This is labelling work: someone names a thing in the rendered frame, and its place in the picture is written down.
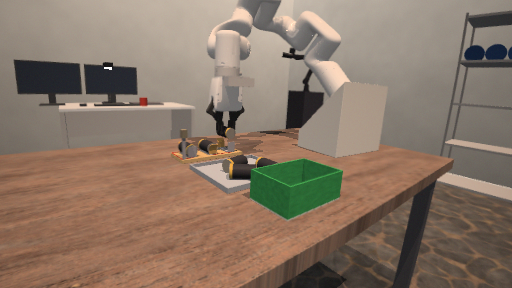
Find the green open box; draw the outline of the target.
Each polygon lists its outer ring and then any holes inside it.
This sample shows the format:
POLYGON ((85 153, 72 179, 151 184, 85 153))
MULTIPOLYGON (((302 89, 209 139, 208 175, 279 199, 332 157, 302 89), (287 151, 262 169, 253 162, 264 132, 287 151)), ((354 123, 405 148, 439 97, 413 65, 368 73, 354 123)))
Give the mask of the green open box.
POLYGON ((251 169, 250 200, 288 222, 338 200, 342 176, 305 158, 251 169))

